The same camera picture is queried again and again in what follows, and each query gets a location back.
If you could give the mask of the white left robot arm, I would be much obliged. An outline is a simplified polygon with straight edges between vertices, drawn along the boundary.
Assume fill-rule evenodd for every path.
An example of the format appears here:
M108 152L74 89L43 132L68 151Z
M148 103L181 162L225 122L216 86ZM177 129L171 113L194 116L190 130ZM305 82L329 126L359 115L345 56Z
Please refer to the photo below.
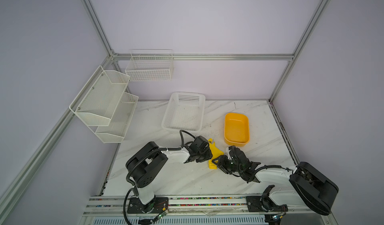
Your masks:
M213 158L210 149L212 140L194 136L193 141L185 142L182 138L181 142L178 147L160 147L150 141L126 162L126 181L132 185L134 195L142 205L147 206L155 201L152 182L168 161L201 163Z

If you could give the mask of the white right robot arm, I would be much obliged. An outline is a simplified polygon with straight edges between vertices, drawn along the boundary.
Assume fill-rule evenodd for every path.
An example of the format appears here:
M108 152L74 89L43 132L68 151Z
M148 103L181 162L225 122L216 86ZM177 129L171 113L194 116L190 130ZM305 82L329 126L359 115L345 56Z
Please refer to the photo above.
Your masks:
M250 161L245 153L230 146L225 154L212 163L227 175L249 183L268 183L267 188L250 206L263 212L286 212L288 206L306 206L313 212L327 216L339 192L338 186L308 162L296 166L266 165Z

